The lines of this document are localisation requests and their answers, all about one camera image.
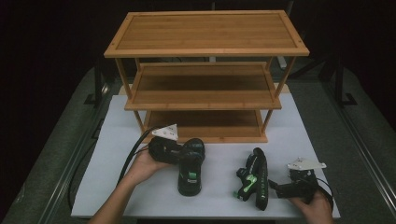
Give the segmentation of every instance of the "shelf leg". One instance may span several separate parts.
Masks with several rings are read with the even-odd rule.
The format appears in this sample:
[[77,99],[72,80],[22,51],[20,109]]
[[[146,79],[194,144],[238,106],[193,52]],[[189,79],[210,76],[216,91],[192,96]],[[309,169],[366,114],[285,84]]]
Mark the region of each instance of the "shelf leg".
[[272,115],[273,110],[268,110],[267,116],[265,117],[264,123],[262,124],[262,133],[265,133],[265,129],[268,126],[268,123],[270,122],[270,118]]
[[271,58],[268,60],[267,65],[265,65],[265,70],[266,70],[266,71],[269,71],[269,70],[270,70],[270,68],[271,68],[271,63],[272,63],[273,59],[274,59],[274,57],[271,57]]
[[126,72],[125,72],[125,68],[123,66],[122,60],[120,58],[116,59],[116,64],[117,64],[117,67],[119,68],[120,77],[121,77],[122,84],[125,89],[126,95],[128,96],[128,99],[132,99],[132,92],[131,92],[131,89],[129,88],[128,78],[126,77]]
[[140,60],[138,58],[135,58],[134,62],[136,63],[137,72],[140,72],[142,70],[142,68],[140,66]]
[[283,77],[280,79],[280,82],[277,85],[277,88],[276,88],[276,91],[275,91],[275,97],[276,98],[282,92],[283,85],[285,85],[286,80],[288,79],[290,70],[293,67],[295,61],[296,61],[296,57],[290,58],[290,62],[288,63],[288,66],[286,67],[285,73],[283,74]]
[[140,118],[139,112],[134,110],[134,117],[137,120],[137,124],[139,125],[140,131],[143,133],[145,131],[145,127],[143,126],[142,119]]

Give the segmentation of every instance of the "white tag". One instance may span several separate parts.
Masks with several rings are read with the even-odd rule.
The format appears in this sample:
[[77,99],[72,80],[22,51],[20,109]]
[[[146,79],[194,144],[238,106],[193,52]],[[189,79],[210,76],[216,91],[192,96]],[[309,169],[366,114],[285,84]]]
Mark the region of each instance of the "white tag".
[[295,160],[293,163],[288,164],[288,168],[291,170],[312,170],[312,169],[318,169],[318,168],[326,168],[326,164],[324,162],[316,162],[316,161],[310,161],[307,160],[306,158],[301,158],[299,157],[297,160]]
[[152,131],[152,135],[177,141],[177,124]]

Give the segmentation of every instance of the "black cable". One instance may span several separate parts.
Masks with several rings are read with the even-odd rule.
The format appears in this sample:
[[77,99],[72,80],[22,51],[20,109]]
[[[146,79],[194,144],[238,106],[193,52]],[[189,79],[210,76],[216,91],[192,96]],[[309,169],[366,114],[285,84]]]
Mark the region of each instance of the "black cable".
[[72,175],[72,178],[70,179],[69,186],[67,188],[67,203],[69,204],[70,211],[73,209],[73,205],[72,205],[72,202],[71,202],[71,187],[72,187],[74,178],[76,177],[76,174],[77,174],[79,166],[82,164],[82,162],[84,161],[85,157],[87,157],[88,153],[93,149],[93,147],[96,145],[96,143],[97,143],[97,140],[94,140],[93,143],[90,145],[90,147],[88,147],[87,151],[84,152],[84,155],[79,160],[78,165],[77,165],[77,167],[76,167],[76,169],[75,169],[75,171],[74,171],[74,173]]
[[334,196],[333,196],[334,194],[332,193],[332,187],[330,187],[330,185],[328,183],[324,182],[324,180],[322,180],[322,179],[317,178],[317,180],[320,180],[323,184],[327,185],[327,187],[330,190],[330,193],[332,194],[332,198],[334,198]]
[[161,128],[161,127],[155,126],[155,127],[150,128],[150,129],[147,129],[145,132],[143,132],[143,134],[140,136],[140,138],[134,144],[134,147],[132,148],[131,152],[129,153],[129,155],[126,158],[125,163],[124,163],[124,165],[122,167],[122,170],[121,170],[121,173],[120,173],[120,177],[119,177],[119,181],[117,182],[117,185],[121,182],[121,180],[125,176],[126,169],[128,168],[128,165],[131,162],[132,158],[134,157],[137,148],[140,146],[140,144],[149,135],[149,133],[151,131],[153,131],[155,129],[159,129],[159,128]]

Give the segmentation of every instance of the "green accent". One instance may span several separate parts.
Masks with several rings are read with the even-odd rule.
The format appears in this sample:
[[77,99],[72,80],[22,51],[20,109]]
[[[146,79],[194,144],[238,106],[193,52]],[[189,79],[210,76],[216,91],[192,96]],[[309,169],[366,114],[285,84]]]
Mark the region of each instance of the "green accent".
[[244,188],[244,192],[248,192],[248,190],[253,186],[254,183],[257,181],[257,177],[254,175],[248,175],[246,180],[250,181],[250,184]]
[[189,172],[189,179],[196,179],[196,178],[197,178],[197,174],[196,173]]

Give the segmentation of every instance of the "table surface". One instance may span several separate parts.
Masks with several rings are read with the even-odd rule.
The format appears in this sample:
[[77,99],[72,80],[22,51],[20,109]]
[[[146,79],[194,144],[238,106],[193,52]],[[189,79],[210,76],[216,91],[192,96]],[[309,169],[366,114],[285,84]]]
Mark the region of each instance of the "table surface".
[[[269,179],[278,184],[290,182],[287,163],[298,157],[318,160],[291,94],[282,93],[280,97],[283,108],[273,114],[267,128],[269,143],[205,144],[203,188],[197,196],[184,197],[178,193],[178,167],[171,167],[161,170],[135,189],[124,215],[222,219],[300,217],[299,211],[287,200],[278,199],[272,189],[265,211],[255,207],[255,195],[247,202],[233,197],[233,192],[241,187],[235,172],[245,166],[254,147],[263,149],[268,160]],[[126,96],[113,96],[97,146],[79,186],[72,217],[91,217],[103,204],[115,188],[121,167],[140,136],[133,112],[123,109],[126,99]],[[316,170],[316,175],[326,181],[322,170]],[[333,216],[340,217],[337,206]]]
[[307,56],[283,10],[130,12],[107,58]]

